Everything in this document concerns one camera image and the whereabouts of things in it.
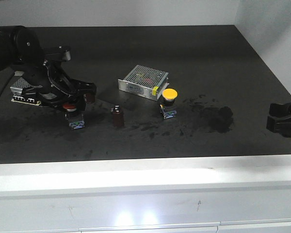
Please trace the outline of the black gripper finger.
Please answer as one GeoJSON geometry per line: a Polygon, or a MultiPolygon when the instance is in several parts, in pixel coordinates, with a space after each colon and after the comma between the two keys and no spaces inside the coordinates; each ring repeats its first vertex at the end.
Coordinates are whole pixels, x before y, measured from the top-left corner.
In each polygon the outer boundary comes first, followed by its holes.
{"type": "Polygon", "coordinates": [[[291,102],[270,104],[266,128],[273,133],[291,138],[291,102]]]}
{"type": "Polygon", "coordinates": [[[72,96],[79,97],[85,95],[87,99],[95,98],[97,86],[94,83],[72,79],[70,80],[70,84],[72,85],[72,96]]]}
{"type": "Polygon", "coordinates": [[[66,112],[68,108],[76,108],[78,111],[84,111],[86,103],[83,96],[65,98],[55,102],[42,101],[43,107],[50,107],[52,109],[66,112]]]}

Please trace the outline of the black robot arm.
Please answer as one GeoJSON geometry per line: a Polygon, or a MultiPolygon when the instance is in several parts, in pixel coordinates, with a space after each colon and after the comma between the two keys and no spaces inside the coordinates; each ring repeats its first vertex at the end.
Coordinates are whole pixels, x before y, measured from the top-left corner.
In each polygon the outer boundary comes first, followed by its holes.
{"type": "Polygon", "coordinates": [[[70,104],[83,111],[96,100],[97,87],[69,77],[61,64],[71,59],[70,46],[42,48],[36,33],[24,26],[0,27],[0,71],[21,71],[29,84],[13,100],[65,112],[70,104]]]}

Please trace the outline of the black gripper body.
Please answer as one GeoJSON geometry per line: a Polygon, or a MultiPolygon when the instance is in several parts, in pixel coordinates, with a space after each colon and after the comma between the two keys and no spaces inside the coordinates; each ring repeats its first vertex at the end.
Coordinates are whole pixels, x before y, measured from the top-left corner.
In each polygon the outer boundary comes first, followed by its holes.
{"type": "Polygon", "coordinates": [[[29,84],[21,91],[28,103],[59,107],[74,102],[74,86],[60,66],[49,61],[40,65],[21,63],[22,78],[29,84]]]}

